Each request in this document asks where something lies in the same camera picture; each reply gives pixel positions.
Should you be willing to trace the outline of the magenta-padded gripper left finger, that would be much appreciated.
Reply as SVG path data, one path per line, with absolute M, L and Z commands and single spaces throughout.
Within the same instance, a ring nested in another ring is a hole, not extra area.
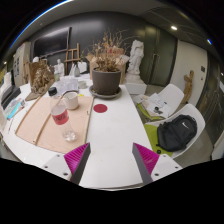
M 90 144 L 81 145 L 65 155 L 56 154 L 42 168 L 54 175 L 78 185 L 91 153 Z

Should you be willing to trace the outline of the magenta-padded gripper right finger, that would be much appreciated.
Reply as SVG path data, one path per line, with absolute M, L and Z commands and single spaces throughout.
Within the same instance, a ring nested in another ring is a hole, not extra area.
M 133 144 L 132 153 L 144 185 L 182 169 L 182 167 L 167 154 L 158 155 L 137 143 Z

